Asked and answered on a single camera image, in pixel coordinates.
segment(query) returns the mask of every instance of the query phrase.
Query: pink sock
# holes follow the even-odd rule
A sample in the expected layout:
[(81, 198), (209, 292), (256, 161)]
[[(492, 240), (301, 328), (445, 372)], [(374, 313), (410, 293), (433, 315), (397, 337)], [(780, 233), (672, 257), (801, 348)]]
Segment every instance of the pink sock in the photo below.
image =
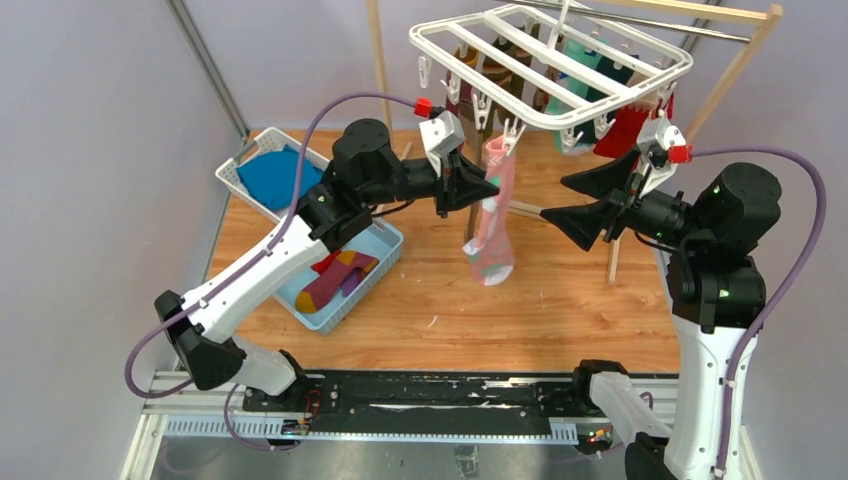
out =
[(471, 262), (471, 275), (483, 285), (497, 285), (512, 273), (515, 257), (506, 235), (506, 216), (515, 177), (515, 155), (507, 156), (503, 135), (486, 144), (486, 180), (501, 192), (483, 200), (480, 208), (480, 230), (462, 247)]

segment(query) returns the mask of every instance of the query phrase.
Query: drying rack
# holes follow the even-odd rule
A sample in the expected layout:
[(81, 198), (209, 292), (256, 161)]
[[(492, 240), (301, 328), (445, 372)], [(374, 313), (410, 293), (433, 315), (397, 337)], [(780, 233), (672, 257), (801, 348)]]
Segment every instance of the drying rack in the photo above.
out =
[[(684, 46), (691, 47), (697, 44), (701, 38), (712, 38), (722, 41), (740, 43), (744, 46), (731, 60), (722, 73), (718, 82), (707, 95), (700, 108), (696, 111), (691, 123), (684, 130), (685, 137), (688, 142), (692, 142), (700, 130), (704, 127), (707, 120), (710, 118), (716, 107), (724, 99), (724, 96), (739, 78), (751, 60), (759, 52), (769, 35), (783, 18), (783, 7), (780, 5), (771, 5), (764, 12), (743, 10), (737, 8), (728, 8), (720, 5), (701, 4), (694, 2), (686, 2), (680, 0), (592, 0), (595, 3), (604, 3), (609, 5), (635, 7), (645, 12), (659, 11), (684, 15), (694, 20), (693, 25), (682, 25), (674, 23), (659, 22), (644, 17), (636, 17), (630, 15), (622, 15), (612, 12), (605, 12), (588, 8), (577, 2), (569, 0), (499, 0), (510, 5), (494, 8), (486, 12), (457, 17), (437, 22), (430, 22), (413, 27), (410, 30), (410, 41), (422, 50), (425, 55), (424, 59), (419, 59), (420, 73), (428, 73), (428, 65), (432, 60), (444, 65), (449, 71), (455, 72), (460, 78), (471, 84), (477, 91), (481, 92), (484, 98), (478, 99), (480, 105), (477, 106), (480, 110), (486, 110), (485, 103), (492, 99), (498, 102), (499, 105), (506, 107), (522, 122), (547, 130), (559, 130), (564, 140), (573, 140), (573, 127), (587, 119), (594, 121), (596, 133), (603, 134), (605, 130), (611, 126), (610, 123), (605, 123), (604, 113), (615, 110), (620, 106), (626, 105), (627, 100), (638, 99), (644, 95), (648, 95), (653, 91), (659, 91), (666, 96), (673, 89), (675, 79), (684, 75), (691, 68), (692, 57), (683, 48), (670, 45), (666, 42), (656, 39), (651, 35), (647, 35), (637, 29), (634, 29), (628, 24), (641, 25), (651, 28), (664, 30), (673, 30), (687, 34), (687, 39), (684, 41)], [(712, 3), (721, 3), (721, 1), (713, 1)], [(380, 30), (380, 16), (377, 6), (377, 0), (366, 0), (368, 10), (369, 26), (371, 29), (372, 47), (374, 49), (374, 65), (376, 69), (377, 86), (386, 92), (388, 91), (388, 83), (386, 81), (386, 66), (383, 55), (383, 43)], [(540, 9), (552, 10), (559, 12), (558, 18), (553, 19), (541, 12)], [(568, 57), (558, 54), (554, 49), (552, 39), (548, 41), (542, 48), (539, 41), (536, 41), (529, 35), (524, 34), (520, 29), (513, 27), (510, 23), (503, 20), (504, 17), (523, 14), (526, 17), (532, 18), (542, 24), (552, 28), (551, 36), (556, 31), (562, 32), (569, 38), (574, 38), (584, 45), (589, 45), (597, 49), (605, 56), (622, 62), (634, 71), (646, 75), (648, 78), (632, 88), (623, 87), (620, 84), (611, 85), (605, 82), (604, 79), (599, 79), (599, 75), (589, 69), (581, 69), (581, 65), (574, 65), (569, 62)], [(603, 28), (609, 28), (611, 31), (621, 34), (625, 38), (632, 40), (635, 43), (641, 44), (654, 51), (660, 52), (666, 62), (662, 65), (650, 65), (646, 62), (633, 60), (627, 52), (620, 49), (604, 45), (591, 36), (587, 36), (582, 32), (574, 30), (570, 27), (567, 21), (568, 16), (582, 16), (590, 19), (596, 25)], [(751, 27), (752, 33), (750, 36), (742, 36), (711, 30), (707, 28), (712, 21), (727, 22), (732, 24), (740, 24)], [(543, 55), (544, 60), (549, 60), (548, 64), (560, 69), (560, 71), (570, 72), (575, 78), (603, 91), (608, 97), (602, 102), (594, 102), (589, 104), (584, 99), (570, 94), (566, 89), (559, 87), (553, 82), (548, 81), (545, 77), (536, 74), (531, 69), (524, 67), (519, 62), (512, 59), (496, 49), (490, 48), (487, 42), (482, 42), (479, 37), (467, 30), (467, 26), (475, 24), (487, 24), (493, 28), (499, 35), (513, 41), (518, 46), (528, 51), (534, 57), (539, 58)], [(502, 65), (506, 66), (514, 73), (518, 73), (525, 78), (526, 83), (530, 83), (542, 90), (547, 91), (552, 97), (565, 102), (574, 110), (563, 115), (544, 115), (533, 111), (526, 104), (518, 105), (514, 102), (514, 97), (508, 94), (505, 90), (500, 89), (491, 82), (486, 81), (485, 77), (477, 72), (473, 72), (466, 67), (462, 62), (456, 60), (453, 55), (445, 52), (443, 49), (436, 46), (427, 38), (428, 34), (436, 32), (449, 32), (457, 38), (460, 44), (470, 45), (477, 48), (482, 54), (492, 56)], [(446, 85), (448, 94), (455, 92), (458, 87), (456, 83)], [(389, 131), (393, 132), (391, 114), (389, 111), (388, 101), (383, 102), (383, 114), (386, 125)], [(511, 141), (517, 141), (523, 129), (517, 128), (515, 125), (505, 125), (505, 136), (509, 136)], [(513, 200), (510, 203), (510, 212), (522, 216), (527, 216), (541, 220), (539, 212), (541, 207)], [(474, 218), (473, 214), (469, 218), (469, 227), (473, 229)], [(616, 277), (616, 269), (618, 266), (619, 242), (615, 240), (610, 244), (609, 263), (607, 267), (607, 283), (613, 284)]]

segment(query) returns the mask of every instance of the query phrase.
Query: laundry basket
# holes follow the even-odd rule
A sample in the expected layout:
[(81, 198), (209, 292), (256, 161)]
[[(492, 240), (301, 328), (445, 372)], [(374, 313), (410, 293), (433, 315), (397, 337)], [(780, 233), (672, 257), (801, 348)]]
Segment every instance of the laundry basket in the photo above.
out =
[[(247, 163), (259, 155), (268, 152), (276, 152), (283, 150), (286, 145), (294, 148), (297, 151), (301, 149), (301, 143), (294, 138), (286, 135), (276, 128), (268, 128), (254, 139), (258, 151), (247, 157), (244, 163)], [(271, 211), (261, 203), (257, 202), (247, 192), (247, 188), (241, 183), (236, 168), (239, 166), (239, 160), (244, 155), (252, 150), (253, 146), (248, 145), (240, 153), (236, 154), (215, 171), (215, 176), (218, 177), (224, 185), (233, 193), (233, 195), (241, 198), (248, 205), (258, 210), (262, 215), (267, 217), (274, 223), (279, 223), (285, 214), (286, 208), (279, 211)], [(312, 165), (324, 170), (330, 163), (327, 158), (319, 155), (312, 149), (306, 149), (306, 159)], [(309, 283), (318, 278), (318, 274), (307, 268), (301, 271), (294, 278), (286, 282), (275, 293), (274, 298), (277, 299), (289, 312), (292, 313), (302, 324), (313, 331), (317, 331), (322, 335), (327, 335), (335, 327), (342, 318), (347, 315), (353, 307), (359, 303), (371, 288), (382, 278), (386, 272), (400, 258), (401, 247), (403, 245), (403, 234), (396, 228), (392, 227), (383, 220), (375, 219), (374, 223), (365, 229), (362, 233), (353, 238), (342, 250), (355, 250), (357, 252), (370, 255), (377, 258), (379, 263), (368, 276), (360, 283), (353, 292), (347, 297), (343, 297), (341, 290), (336, 292), (336, 295), (324, 308), (312, 314), (303, 314), (294, 308), (295, 298), (297, 294), (303, 290)]]

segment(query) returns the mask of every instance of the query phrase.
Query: wood grain surface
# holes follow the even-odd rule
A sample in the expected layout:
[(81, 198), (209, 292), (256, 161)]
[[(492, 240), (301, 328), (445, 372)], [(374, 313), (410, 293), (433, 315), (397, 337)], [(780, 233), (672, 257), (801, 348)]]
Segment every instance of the wood grain surface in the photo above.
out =
[[(338, 134), (319, 132), (310, 146), (330, 157)], [(417, 132), (398, 131), (394, 148), (417, 138)], [(411, 156), (420, 156), (420, 147)], [(515, 198), (543, 207), (588, 203), (559, 178), (606, 161), (564, 157), (550, 133), (527, 132), (517, 146)], [(621, 239), (617, 282), (609, 286), (606, 243), (599, 240), (586, 253), (556, 227), (510, 215), (515, 270), (503, 284), (483, 287), (461, 250), (467, 213), (441, 219), (432, 202), (419, 201), (387, 219), (405, 236), (401, 259), (330, 335), (306, 329), (273, 299), (238, 333), (265, 348), (288, 350), (305, 368), (570, 371), (581, 359), (601, 358), (630, 371), (678, 370), (679, 348), (654, 255), (629, 232)], [(271, 228), (233, 197), (211, 273)]]

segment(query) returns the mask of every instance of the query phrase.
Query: white wall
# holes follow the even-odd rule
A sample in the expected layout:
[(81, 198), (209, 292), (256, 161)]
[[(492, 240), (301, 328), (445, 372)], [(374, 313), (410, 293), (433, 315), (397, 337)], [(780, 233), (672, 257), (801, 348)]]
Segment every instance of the white wall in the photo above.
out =
[[(728, 2), (764, 10), (768, 0)], [(795, 150), (821, 170), (829, 209), (807, 268), (766, 322), (751, 363), (744, 422), (769, 480), (846, 478), (848, 456), (848, 42), (841, 1), (785, 0), (786, 17), (696, 140), (698, 148), (764, 143)], [(737, 50), (705, 41), (681, 84), (682, 125)], [(710, 157), (678, 170), (693, 198), (731, 160), (756, 160), (783, 185), (780, 222), (754, 252), (768, 288), (783, 279), (809, 232), (814, 207), (806, 175), (776, 157)]]
[(163, 1), (5, 2), (0, 45), (2, 477), (116, 478), (124, 360), (203, 274), (237, 139)]
[[(304, 128), (330, 100), (376, 89), (365, 0), (186, 3), (245, 121), (253, 128)], [(417, 59), (421, 52), (409, 43), (409, 28), (502, 5), (492, 0), (380, 1), (389, 91), (407, 98), (428, 96), (442, 104), (445, 94), (439, 79), (445, 71), (434, 63), (430, 86), (426, 90), (419, 87)], [(656, 13), (642, 16), (682, 20)], [(682, 40), (674, 32), (652, 33), (675, 44)], [(341, 105), (325, 117), (321, 128), (343, 128), (364, 116), (382, 118), (380, 108), (377, 100)], [(392, 108), (396, 128), (417, 128), (418, 117), (408, 108)]]

